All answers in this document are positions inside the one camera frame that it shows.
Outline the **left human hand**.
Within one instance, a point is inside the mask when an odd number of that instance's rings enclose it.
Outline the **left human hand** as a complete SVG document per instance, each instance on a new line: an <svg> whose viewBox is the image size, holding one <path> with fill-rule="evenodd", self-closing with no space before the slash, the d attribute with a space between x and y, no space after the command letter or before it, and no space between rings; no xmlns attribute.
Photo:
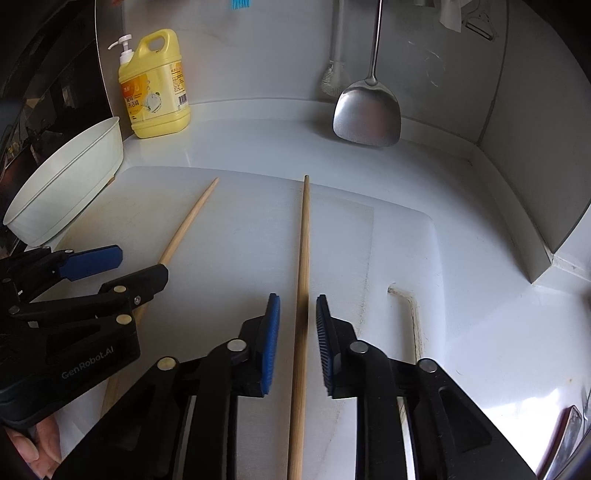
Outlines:
<svg viewBox="0 0 591 480"><path fill-rule="evenodd" d="M16 450L39 479L51 479L61 464L59 426L54 415L39 422L34 439L6 428L6 433Z"/></svg>

